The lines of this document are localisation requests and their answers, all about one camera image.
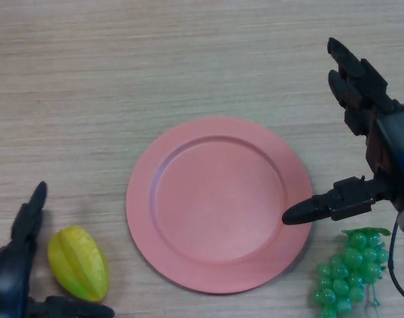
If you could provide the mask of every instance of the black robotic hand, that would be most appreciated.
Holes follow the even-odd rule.
[[[21,206],[12,226],[11,241],[0,248],[0,318],[114,317],[111,308],[96,303],[56,296],[39,303],[28,296],[28,281],[46,196],[47,185],[41,182],[30,201]]]
[[[328,40],[327,50],[338,64],[338,72],[329,72],[328,84],[345,109],[350,130],[366,136],[366,160],[374,178],[336,182],[326,194],[288,209],[282,221],[286,225],[327,217],[337,221],[371,211],[375,202],[386,199],[398,211],[404,231],[404,105],[387,95],[386,81],[367,60],[359,61],[334,38]]]

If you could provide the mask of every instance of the green grapes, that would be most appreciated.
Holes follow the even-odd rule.
[[[344,257],[344,262],[345,265],[349,269],[356,269],[361,265],[362,263],[362,254],[358,252],[355,248],[345,248],[345,251],[343,252],[343,257]]]
[[[325,290],[326,288],[331,289],[333,286],[333,281],[331,278],[326,276],[321,276],[317,281],[317,287],[319,290]]]
[[[317,305],[321,305],[323,303],[323,300],[321,299],[321,292],[319,290],[313,292],[312,298],[314,303],[316,303]]]
[[[362,251],[364,262],[374,262],[377,259],[377,252],[374,248],[367,247]]]
[[[386,251],[384,248],[379,250],[377,253],[377,262],[379,264],[386,263],[389,260],[389,252]]]
[[[347,315],[352,311],[352,305],[348,298],[338,299],[336,304],[336,311],[339,315]]]
[[[321,318],[336,318],[337,313],[333,307],[324,307],[321,311]]]
[[[368,246],[376,247],[380,243],[380,234],[374,233],[368,237]]]
[[[361,250],[367,245],[367,236],[363,232],[355,232],[350,236],[349,241],[351,246]]]
[[[333,278],[346,278],[349,275],[349,269],[345,264],[337,264],[332,267]]]
[[[349,285],[345,280],[334,280],[333,291],[337,296],[346,296],[349,292]]]
[[[316,272],[319,276],[327,276],[331,275],[330,266],[325,263],[320,263],[317,265]]]
[[[326,288],[321,292],[321,301],[325,305],[333,305],[334,303],[336,303],[336,294],[334,293],[334,291]]]
[[[361,301],[364,300],[365,293],[362,288],[359,287],[352,287],[349,290],[348,298],[350,301],[353,301],[354,303],[360,303]]]
[[[364,281],[361,275],[357,272],[349,273],[346,282],[348,283],[349,287],[364,287]]]
[[[382,264],[389,260],[380,237],[389,236],[388,230],[363,228],[343,233],[347,236],[344,248],[315,269],[317,288],[311,299],[321,306],[322,318],[351,313],[354,303],[365,300],[366,284],[375,284],[381,278],[385,268]]]

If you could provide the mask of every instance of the wood grain surface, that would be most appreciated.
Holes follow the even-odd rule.
[[[50,235],[84,226],[112,271],[105,303],[117,317],[319,317],[313,269],[342,229],[391,229],[395,211],[313,225],[301,257],[255,290],[211,296],[161,278],[139,255],[125,191],[144,149],[184,121],[226,115],[281,135],[305,163],[316,193],[366,174],[364,139],[352,135],[327,83],[328,37],[367,58],[404,103],[404,0],[0,0],[0,246],[40,180],[49,185],[31,292],[60,294],[46,260]],[[404,238],[396,273],[404,287]],[[381,317],[404,317],[386,274]],[[351,317],[375,317],[357,306]]]

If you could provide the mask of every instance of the pink plate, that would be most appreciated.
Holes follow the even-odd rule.
[[[234,293],[282,273],[311,224],[283,212],[312,196],[307,172],[278,136],[254,123],[213,117],[163,134],[141,156],[127,189],[132,237],[171,281]]]

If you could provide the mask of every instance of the yellow star fruit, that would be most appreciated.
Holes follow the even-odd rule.
[[[58,283],[75,297],[101,301],[106,296],[107,260],[83,228],[71,226],[55,233],[49,242],[48,259]]]

